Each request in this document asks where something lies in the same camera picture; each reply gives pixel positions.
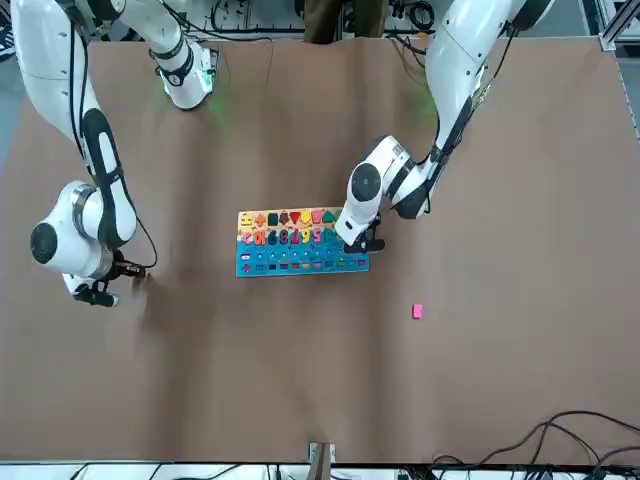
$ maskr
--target brown table surface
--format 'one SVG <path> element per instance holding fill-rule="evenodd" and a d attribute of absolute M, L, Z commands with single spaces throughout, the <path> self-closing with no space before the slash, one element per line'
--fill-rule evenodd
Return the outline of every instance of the brown table surface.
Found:
<path fill-rule="evenodd" d="M 514 41 L 433 213 L 385 213 L 369 273 L 242 280 L 239 211 L 341 205 L 378 135 L 421 157 L 435 125 L 388 40 L 221 48 L 216 93 L 192 112 L 145 45 L 91 49 L 160 253 L 116 309 L 74 303 L 31 259 L 32 226 L 86 176 L 25 103 L 0 179 L 2 458 L 301 462 L 330 441 L 343 462 L 473 462 L 564 409 L 640 423 L 640 148 L 597 40 Z M 151 257 L 141 232 L 126 248 Z M 601 449 L 637 443 L 564 424 Z M 552 432 L 540 461 L 586 457 Z"/>

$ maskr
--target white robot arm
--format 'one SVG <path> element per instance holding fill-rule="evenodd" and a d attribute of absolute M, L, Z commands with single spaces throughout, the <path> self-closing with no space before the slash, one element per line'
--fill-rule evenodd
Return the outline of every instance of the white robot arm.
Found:
<path fill-rule="evenodd" d="M 374 222 L 382 197 L 403 218 L 430 211 L 433 189 L 467 125 L 487 56 L 505 25 L 537 24 L 554 0 L 454 0 L 425 58 L 427 84 L 438 113 L 438 133 L 427 158 L 416 162 L 392 136 L 383 138 L 352 172 L 337 234 L 353 245 Z"/>
<path fill-rule="evenodd" d="M 119 275 L 144 276 L 119 248 L 133 237 L 137 215 L 109 123 L 87 72 L 87 22 L 119 18 L 142 35 L 166 93 L 181 109 L 211 92 L 217 56 L 187 42 L 157 0 L 14 0 L 16 53 L 27 93 L 42 117 L 75 142 L 94 185 L 67 184 L 31 233 L 34 259 L 62 273 L 76 300 L 115 306 L 106 291 Z"/>

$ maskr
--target blue puzzle board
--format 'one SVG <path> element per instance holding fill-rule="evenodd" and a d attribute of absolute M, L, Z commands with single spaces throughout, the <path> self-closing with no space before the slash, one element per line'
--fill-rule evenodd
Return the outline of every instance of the blue puzzle board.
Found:
<path fill-rule="evenodd" d="M 344 253 L 335 233 L 339 208 L 238 214 L 236 276 L 271 277 L 366 272 L 369 254 Z"/>

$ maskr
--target black cable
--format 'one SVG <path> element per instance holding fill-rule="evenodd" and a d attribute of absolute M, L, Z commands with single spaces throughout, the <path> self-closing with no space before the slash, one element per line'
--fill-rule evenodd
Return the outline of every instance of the black cable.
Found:
<path fill-rule="evenodd" d="M 498 74 L 500 73 L 500 70 L 502 70 L 502 65 L 504 64 L 504 61 L 507 58 L 507 53 L 509 52 L 509 48 L 511 47 L 511 42 L 513 41 L 513 39 L 515 37 L 518 36 L 518 33 L 519 33 L 519 30 L 517 30 L 516 28 L 512 28 L 511 29 L 511 33 L 509 34 L 509 41 L 507 41 L 507 46 L 504 48 L 504 51 L 502 52 L 502 58 L 500 59 L 500 63 L 498 64 L 498 68 L 496 69 L 495 73 L 493 74 L 493 77 L 491 78 L 491 80 L 489 80 L 487 85 L 482 90 L 482 93 L 480 94 L 480 97 L 484 96 L 485 92 L 489 89 L 491 84 L 498 77 Z M 462 133 L 464 132 L 464 129 L 467 128 L 467 125 L 469 124 L 469 122 L 473 118 L 473 115 L 476 113 L 476 110 L 482 104 L 483 101 L 484 101 L 484 98 L 482 98 L 481 100 L 478 100 L 478 102 L 471 109 L 471 113 L 469 113 L 469 118 L 467 118 L 467 121 L 465 122 L 464 127 L 460 130 L 460 133 L 458 134 L 458 138 L 456 139 L 455 143 L 449 149 L 449 152 L 448 152 L 449 155 L 451 154 L 451 152 L 453 152 L 453 150 L 455 150 L 455 148 L 458 145 L 460 145 L 460 142 L 462 142 Z"/>
<path fill-rule="evenodd" d="M 84 133 L 84 129 L 82 126 L 82 113 L 84 112 L 84 96 L 87 91 L 87 79 L 89 77 L 89 52 L 87 51 L 87 42 L 84 41 L 83 38 L 80 38 L 82 42 L 82 51 L 84 52 L 84 66 L 82 69 L 82 88 L 80 89 L 80 110 L 78 111 L 78 123 L 80 130 L 80 138 L 82 138 L 82 134 Z"/>
<path fill-rule="evenodd" d="M 153 267 L 155 267 L 157 265 L 157 263 L 158 263 L 158 250 L 156 249 L 156 244 L 153 241 L 153 239 L 151 238 L 151 235 L 149 235 L 149 231 L 144 226 L 144 223 L 142 223 L 142 220 L 140 220 L 140 217 L 138 217 L 137 215 L 136 215 L 136 220 L 138 221 L 138 224 L 140 225 L 140 228 L 142 228 L 142 230 L 144 231 L 144 234 L 147 236 L 147 240 L 149 240 L 149 243 L 151 244 L 151 248 L 153 249 L 153 262 L 151 262 L 149 265 L 143 265 L 143 264 L 134 263 L 134 262 L 131 262 L 131 263 L 137 265 L 138 267 L 142 267 L 142 268 L 145 268 L 145 269 L 148 270 L 148 269 L 153 268 Z"/>
<path fill-rule="evenodd" d="M 544 443 L 545 432 L 548 427 L 553 427 L 557 430 L 560 430 L 561 432 L 564 432 L 567 435 L 569 435 L 571 438 L 573 438 L 580 446 L 582 446 L 587 451 L 587 456 L 589 457 L 589 461 L 591 461 L 591 456 L 589 455 L 589 452 L 591 452 L 595 457 L 596 463 L 600 461 L 600 456 L 598 455 L 598 452 L 596 452 L 595 449 L 591 445 L 589 445 L 584 439 L 580 438 L 578 435 L 576 435 L 572 431 L 564 428 L 562 425 L 558 425 L 557 423 L 554 423 L 552 420 L 549 420 L 547 425 L 545 425 L 545 429 L 543 429 L 543 433 L 542 435 L 540 435 L 540 440 L 538 441 L 538 447 L 536 449 L 534 458 L 529 463 L 533 464 L 535 463 L 535 460 L 538 459 L 538 454 L 540 453 L 540 450 L 542 450 L 542 444 Z"/>
<path fill-rule="evenodd" d="M 73 77 L 75 73 L 75 48 L 76 48 L 76 29 L 73 26 L 73 22 L 69 19 L 69 35 L 71 36 L 71 47 L 69 49 L 69 113 L 71 115 L 71 130 L 73 131 L 73 138 L 76 141 L 76 146 L 78 147 L 78 151 L 82 158 L 84 155 L 82 153 L 82 147 L 80 146 L 80 137 L 78 137 L 78 130 L 76 129 L 76 114 L 73 108 Z"/>
<path fill-rule="evenodd" d="M 557 428 L 557 429 L 559 429 L 559 430 L 561 430 L 561 431 L 563 431 L 563 432 L 565 432 L 565 433 L 566 433 L 566 430 L 567 430 L 567 429 L 565 429 L 564 427 L 560 427 L 559 425 L 556 425 L 555 423 L 553 423 L 553 422 L 552 422 L 552 419 L 549 419 L 549 420 L 547 420 L 546 422 L 540 422 L 540 423 L 538 423 L 538 424 L 537 424 L 535 427 L 533 427 L 533 428 L 532 428 L 532 429 L 531 429 L 531 430 L 530 430 L 530 431 L 529 431 L 529 432 L 524 436 L 524 438 L 522 438 L 522 440 L 520 440 L 519 442 L 517 442 L 517 443 L 515 443 L 515 444 L 513 444 L 513 445 L 510 445 L 510 446 L 508 446 L 508 447 L 498 448 L 498 449 L 494 450 L 493 452 L 489 453 L 488 455 L 486 455 L 486 456 L 485 456 L 482 460 L 480 460 L 479 462 L 477 462 L 477 463 L 473 463 L 473 464 L 470 464 L 470 465 L 465 465 L 465 468 L 471 468 L 471 469 L 473 469 L 473 468 L 481 467 L 481 466 L 483 466 L 485 463 L 487 463 L 489 460 L 491 460 L 493 457 L 495 457 L 496 455 L 500 455 L 500 454 L 502 454 L 502 453 L 511 452 L 511 451 L 513 451 L 513 450 L 517 450 L 517 449 L 521 448 L 523 445 L 525 445 L 525 444 L 526 444 L 526 443 L 531 439 L 531 437 L 533 437 L 533 435 L 535 435 L 535 433 L 536 433 L 538 430 L 540 430 L 540 429 L 541 429 L 541 428 L 543 428 L 543 427 L 546 427 L 546 428 L 550 428 L 550 427 Z M 574 438 L 574 439 L 580 439 L 578 443 L 580 443 L 581 445 L 588 445 L 588 443 L 587 443 L 586 441 L 584 441 L 583 439 L 581 439 L 581 438 L 580 438 L 580 437 L 578 437 L 577 435 L 575 435 L 575 434 L 573 434 L 573 433 L 571 433 L 570 435 L 571 435 L 571 437 L 572 437 L 572 438 Z M 459 468 L 457 468 L 456 466 L 450 466 L 450 467 L 449 467 L 449 469 L 455 469 L 455 470 L 458 470 Z M 438 480 L 440 480 L 440 479 L 442 478 L 443 474 L 444 474 L 444 471 L 443 471 L 443 473 L 440 475 L 440 477 L 439 477 L 439 479 L 438 479 Z"/>
<path fill-rule="evenodd" d="M 427 54 L 427 50 L 421 50 L 417 47 L 414 47 L 413 44 L 411 42 L 409 42 L 408 40 L 403 39 L 399 34 L 393 32 L 393 33 L 389 33 L 387 34 L 387 36 L 385 38 L 391 38 L 393 40 L 397 40 L 398 42 L 400 42 L 405 48 L 408 48 L 409 50 L 411 50 L 413 53 L 417 53 L 418 55 L 426 55 Z"/>
<path fill-rule="evenodd" d="M 453 460 L 454 462 L 456 462 L 459 465 L 464 465 L 464 462 L 462 460 L 460 460 L 458 457 L 454 457 L 453 455 L 438 455 L 433 460 L 431 460 L 431 463 L 432 464 L 438 464 L 442 460 L 446 460 L 446 459 Z"/>
<path fill-rule="evenodd" d="M 597 417 L 597 418 L 601 418 L 603 420 L 608 420 L 612 423 L 615 423 L 621 427 L 624 427 L 628 430 L 632 430 L 636 433 L 640 433 L 640 427 L 636 426 L 636 425 L 632 425 L 630 423 L 626 423 L 623 422 L 622 420 L 618 420 L 617 418 L 611 417 L 609 415 L 605 415 L 604 413 L 600 413 L 600 412 L 594 412 L 591 410 L 568 410 L 566 412 L 560 412 L 560 413 L 556 413 L 555 415 L 553 415 L 549 421 L 547 423 L 552 423 L 554 420 L 557 420 L 558 418 L 562 418 L 562 417 L 570 417 L 570 416 L 574 416 L 574 415 L 586 415 L 586 416 L 592 416 L 592 417 Z M 542 435 L 540 437 L 540 441 L 543 442 L 544 441 L 544 437 L 547 434 L 547 430 L 549 429 L 548 426 L 545 426 L 544 429 L 542 430 Z M 538 445 L 538 449 L 536 450 L 535 454 L 533 455 L 533 458 L 531 459 L 531 463 L 534 463 L 537 459 L 538 456 L 540 454 L 540 450 L 542 449 L 542 443 L 540 443 Z"/>
<path fill-rule="evenodd" d="M 156 476 L 156 473 L 158 473 L 158 470 L 160 470 L 160 468 L 164 466 L 164 463 L 159 463 L 158 466 L 155 468 L 155 470 L 153 471 L 153 473 L 151 474 L 151 476 L 149 477 L 149 480 L 153 480 L 154 477 Z"/>
<path fill-rule="evenodd" d="M 504 63 L 504 59 L 507 58 L 507 52 L 509 51 L 509 47 L 511 46 L 511 42 L 513 41 L 513 39 L 515 37 L 518 36 L 518 29 L 516 28 L 512 28 L 511 29 L 511 33 L 509 34 L 509 41 L 507 42 L 507 46 L 504 47 L 504 51 L 502 52 L 502 58 L 500 59 L 500 63 L 498 64 L 498 68 L 496 69 L 496 73 L 493 74 L 493 80 L 496 79 L 496 77 L 498 76 L 498 74 L 500 73 L 500 70 L 502 69 L 502 64 Z"/>
<path fill-rule="evenodd" d="M 273 39 L 271 39 L 269 37 L 256 37 L 256 38 L 231 38 L 231 37 L 225 37 L 224 35 L 220 35 L 219 33 L 215 32 L 214 30 L 207 30 L 206 28 L 201 28 L 201 27 L 197 26 L 196 24 L 190 22 L 186 18 L 182 18 L 180 16 L 180 14 L 178 14 L 178 12 L 176 12 L 173 8 L 171 8 L 169 5 L 167 5 L 163 0 L 161 0 L 160 3 L 169 12 L 169 14 L 171 14 L 171 16 L 176 20 L 176 22 L 178 22 L 179 25 L 181 25 L 183 27 L 188 26 L 190 28 L 193 28 L 194 30 L 197 30 L 200 33 L 204 33 L 205 35 L 211 35 L 212 37 L 220 38 L 222 40 L 229 40 L 231 42 L 257 42 L 258 40 L 268 40 L 270 42 L 273 41 Z"/>
<path fill-rule="evenodd" d="M 216 473 L 215 475 L 212 475 L 210 477 L 178 477 L 178 478 L 174 478 L 173 480 L 216 480 L 217 478 L 220 478 L 221 476 L 223 476 L 224 474 L 230 472 L 231 470 L 235 470 L 239 466 L 240 465 L 233 465 L 233 466 L 221 471 L 220 473 Z"/>
<path fill-rule="evenodd" d="M 418 17 L 416 15 L 416 12 L 418 10 L 422 10 L 426 12 L 427 15 L 429 16 L 429 20 L 426 23 L 418 20 Z M 433 27 L 433 24 L 435 23 L 436 14 L 433 11 L 433 7 L 431 6 L 430 3 L 425 2 L 423 0 L 419 0 L 413 3 L 409 7 L 409 12 L 407 13 L 407 16 L 409 17 L 409 20 L 411 21 L 411 23 L 413 23 L 413 25 L 421 32 L 428 33 L 428 34 L 435 33 L 435 30 L 433 30 L 432 27 Z"/>
<path fill-rule="evenodd" d="M 73 475 L 71 475 L 71 477 L 69 478 L 69 480 L 76 480 L 78 478 L 78 476 L 87 468 L 89 467 L 88 463 L 85 463 L 83 466 L 81 466 L 78 470 L 75 471 L 75 473 Z"/>
<path fill-rule="evenodd" d="M 596 465 L 594 472 L 596 472 L 597 470 L 600 470 L 600 468 L 604 465 L 604 462 L 606 462 L 609 458 L 613 457 L 614 455 L 618 455 L 624 452 L 635 452 L 635 451 L 640 451 L 640 445 L 632 445 L 630 447 L 622 447 L 622 448 L 616 448 L 615 450 L 610 450 L 609 452 L 605 453 L 602 456 L 602 458 Z"/>

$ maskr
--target small pink cube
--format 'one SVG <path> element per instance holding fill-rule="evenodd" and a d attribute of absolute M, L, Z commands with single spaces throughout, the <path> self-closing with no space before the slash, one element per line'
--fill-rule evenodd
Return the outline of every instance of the small pink cube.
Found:
<path fill-rule="evenodd" d="M 411 309 L 411 316 L 414 320 L 420 320 L 422 318 L 422 304 L 413 304 L 413 308 Z"/>

